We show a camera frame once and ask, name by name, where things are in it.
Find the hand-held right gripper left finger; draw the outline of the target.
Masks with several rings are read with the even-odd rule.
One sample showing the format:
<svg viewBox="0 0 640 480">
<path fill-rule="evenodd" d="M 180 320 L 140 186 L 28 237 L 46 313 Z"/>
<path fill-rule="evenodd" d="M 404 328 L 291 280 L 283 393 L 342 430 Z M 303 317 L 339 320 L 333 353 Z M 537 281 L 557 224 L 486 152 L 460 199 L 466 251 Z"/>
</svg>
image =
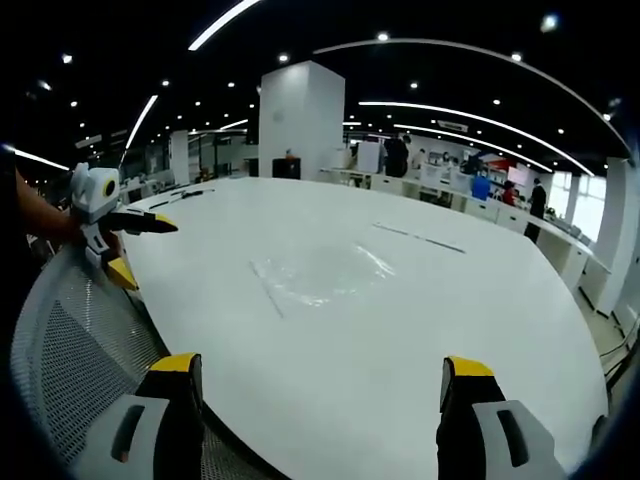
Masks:
<svg viewBox="0 0 640 480">
<path fill-rule="evenodd" d="M 204 441 L 202 362 L 166 356 L 133 394 L 92 423 L 74 463 L 76 479 L 198 479 Z"/>
</svg>

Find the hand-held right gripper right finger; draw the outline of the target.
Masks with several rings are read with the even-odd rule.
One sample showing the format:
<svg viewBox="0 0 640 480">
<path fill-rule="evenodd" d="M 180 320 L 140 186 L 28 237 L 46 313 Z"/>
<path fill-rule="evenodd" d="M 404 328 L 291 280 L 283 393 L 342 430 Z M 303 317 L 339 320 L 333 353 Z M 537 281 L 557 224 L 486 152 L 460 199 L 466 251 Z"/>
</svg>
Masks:
<svg viewBox="0 0 640 480">
<path fill-rule="evenodd" d="M 492 370 L 457 356 L 443 360 L 440 479 L 565 479 L 555 442 L 517 400 L 505 398 Z"/>
</svg>

